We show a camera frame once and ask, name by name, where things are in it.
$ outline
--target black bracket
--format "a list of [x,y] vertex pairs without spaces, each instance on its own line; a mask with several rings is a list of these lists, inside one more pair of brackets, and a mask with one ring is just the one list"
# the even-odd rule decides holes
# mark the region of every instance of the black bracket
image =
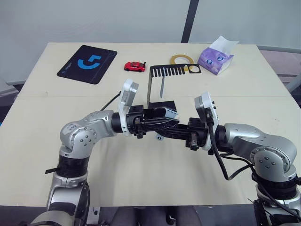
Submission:
[[[201,69],[198,64],[178,64],[178,65],[155,65],[150,67],[149,83],[147,88],[147,106],[148,108],[167,107],[173,111],[177,111],[174,101],[163,101],[163,102],[150,102],[151,96],[151,83],[153,77],[164,77],[171,75],[185,74],[184,67],[188,68],[189,73],[201,73]],[[190,69],[191,66],[196,66],[199,70],[194,72]]]

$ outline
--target white wall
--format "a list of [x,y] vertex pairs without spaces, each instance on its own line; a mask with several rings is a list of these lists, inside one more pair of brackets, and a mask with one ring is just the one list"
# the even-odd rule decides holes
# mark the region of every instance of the white wall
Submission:
[[220,35],[240,43],[301,49],[300,0],[200,0],[189,42]]
[[181,42],[190,0],[0,0],[0,77],[26,80],[48,42]]

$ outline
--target roll of tape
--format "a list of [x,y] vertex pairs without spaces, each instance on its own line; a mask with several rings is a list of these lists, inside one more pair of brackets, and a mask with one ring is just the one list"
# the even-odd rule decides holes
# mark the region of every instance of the roll of tape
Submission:
[[[172,57],[170,58],[170,64],[176,65],[176,63],[175,63],[176,58],[185,58],[185,59],[187,60],[187,63],[188,63],[188,64],[191,64],[191,65],[194,64],[193,59],[192,59],[191,57],[187,56],[187,55],[184,55],[184,54],[178,54],[178,55],[172,56]],[[185,66],[185,67],[184,67],[184,70],[185,70],[185,71],[188,71],[188,67]]]

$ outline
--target blue logo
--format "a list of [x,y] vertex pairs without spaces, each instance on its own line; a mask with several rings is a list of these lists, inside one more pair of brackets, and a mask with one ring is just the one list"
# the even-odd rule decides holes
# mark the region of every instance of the blue logo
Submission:
[[[97,55],[92,55],[90,59],[88,59],[89,62],[93,62],[94,60],[100,60],[102,57]],[[94,69],[100,65],[100,63],[94,63],[92,65],[85,65],[84,60],[78,60],[77,65],[85,70]]]

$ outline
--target mouse pad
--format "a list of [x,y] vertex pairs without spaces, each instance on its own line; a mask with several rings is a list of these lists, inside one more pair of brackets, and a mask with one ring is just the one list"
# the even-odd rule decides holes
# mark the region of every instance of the mouse pad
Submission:
[[116,55],[116,51],[83,45],[62,67],[57,76],[97,84]]

